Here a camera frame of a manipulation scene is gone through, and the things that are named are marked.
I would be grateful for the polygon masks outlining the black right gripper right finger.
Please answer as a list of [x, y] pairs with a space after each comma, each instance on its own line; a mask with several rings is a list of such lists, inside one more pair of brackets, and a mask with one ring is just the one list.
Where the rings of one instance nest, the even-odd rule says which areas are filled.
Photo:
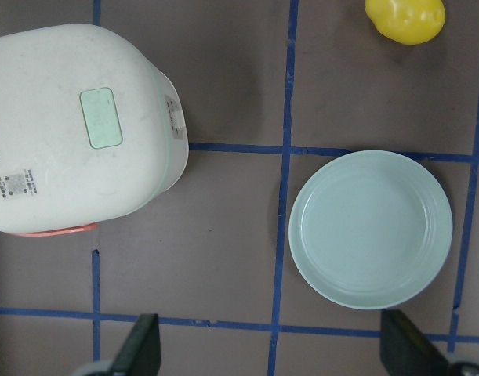
[[399, 309], [380, 318], [379, 356], [389, 375], [446, 375], [449, 362]]

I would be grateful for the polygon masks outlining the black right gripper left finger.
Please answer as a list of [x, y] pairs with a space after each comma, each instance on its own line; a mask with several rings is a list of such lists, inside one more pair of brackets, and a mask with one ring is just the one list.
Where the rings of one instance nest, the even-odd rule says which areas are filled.
[[161, 367], [158, 314], [138, 317], [111, 365], [111, 375], [157, 375]]

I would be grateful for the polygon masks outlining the green plate near right arm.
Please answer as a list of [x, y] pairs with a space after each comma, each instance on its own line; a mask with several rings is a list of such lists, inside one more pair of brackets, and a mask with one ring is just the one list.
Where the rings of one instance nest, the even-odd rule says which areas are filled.
[[421, 164], [364, 150], [318, 169], [296, 196], [288, 242], [302, 278], [352, 309], [385, 309], [415, 297], [450, 252], [451, 205]]

